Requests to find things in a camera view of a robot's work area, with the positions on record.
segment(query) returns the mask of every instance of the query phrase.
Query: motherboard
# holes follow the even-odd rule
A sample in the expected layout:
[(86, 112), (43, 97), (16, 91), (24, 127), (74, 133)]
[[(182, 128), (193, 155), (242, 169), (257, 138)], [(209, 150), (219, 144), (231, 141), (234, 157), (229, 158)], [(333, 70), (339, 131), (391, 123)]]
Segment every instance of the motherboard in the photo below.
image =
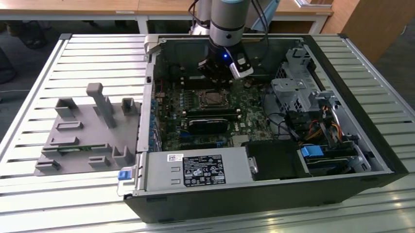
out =
[(249, 141), (271, 140), (262, 107), (266, 85), (249, 79), (214, 88), (195, 79), (156, 82), (162, 150), (239, 147)]

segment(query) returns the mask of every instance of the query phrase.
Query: white sticker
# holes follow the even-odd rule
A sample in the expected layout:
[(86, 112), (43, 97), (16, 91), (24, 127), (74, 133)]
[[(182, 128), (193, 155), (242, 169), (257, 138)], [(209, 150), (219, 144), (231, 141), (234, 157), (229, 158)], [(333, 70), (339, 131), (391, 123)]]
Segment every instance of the white sticker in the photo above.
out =
[(183, 161), (183, 154), (168, 154), (167, 161), (168, 162)]
[(116, 14), (134, 14), (134, 11), (116, 11)]

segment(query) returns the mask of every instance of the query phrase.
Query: barcode label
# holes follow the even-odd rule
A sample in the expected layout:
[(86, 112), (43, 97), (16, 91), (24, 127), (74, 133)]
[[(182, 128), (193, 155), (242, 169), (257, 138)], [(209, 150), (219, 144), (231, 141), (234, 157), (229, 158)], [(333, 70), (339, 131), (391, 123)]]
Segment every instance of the barcode label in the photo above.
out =
[(134, 14), (134, 11), (116, 11), (116, 14)]
[(168, 162), (183, 161), (183, 154), (168, 154), (167, 161)]
[(218, 180), (225, 180), (225, 179), (226, 179), (226, 176), (214, 176), (213, 178), (214, 178), (213, 180), (217, 180), (217, 181), (218, 181)]

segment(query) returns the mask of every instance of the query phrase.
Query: wooden desk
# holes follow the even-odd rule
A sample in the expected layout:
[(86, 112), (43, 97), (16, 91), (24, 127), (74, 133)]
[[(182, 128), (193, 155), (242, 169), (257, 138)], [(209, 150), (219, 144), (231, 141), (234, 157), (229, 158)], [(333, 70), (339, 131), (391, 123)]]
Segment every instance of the wooden desk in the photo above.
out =
[(0, 20), (135, 19), (139, 0), (0, 0)]
[[(148, 20), (191, 20), (194, 0), (0, 0), (0, 20), (136, 20), (148, 33)], [(273, 21), (310, 21), (321, 33), (330, 9), (299, 8), (282, 0)]]
[[(189, 7), (194, 0), (139, 0), (140, 33), (148, 33), (150, 20), (191, 20)], [(273, 21), (313, 21), (310, 33), (321, 33), (331, 9), (299, 8), (294, 0), (282, 0)]]

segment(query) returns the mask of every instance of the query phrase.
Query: blue latch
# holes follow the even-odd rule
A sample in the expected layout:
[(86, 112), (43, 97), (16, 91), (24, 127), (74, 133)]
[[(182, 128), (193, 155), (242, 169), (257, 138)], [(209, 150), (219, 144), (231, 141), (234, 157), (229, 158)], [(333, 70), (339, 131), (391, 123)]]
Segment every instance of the blue latch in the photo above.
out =
[(131, 180), (131, 174), (132, 174), (132, 171), (119, 171), (118, 180), (119, 181)]
[(303, 154), (303, 157), (315, 157), (325, 155), (321, 146), (305, 146), (301, 149), (301, 152)]

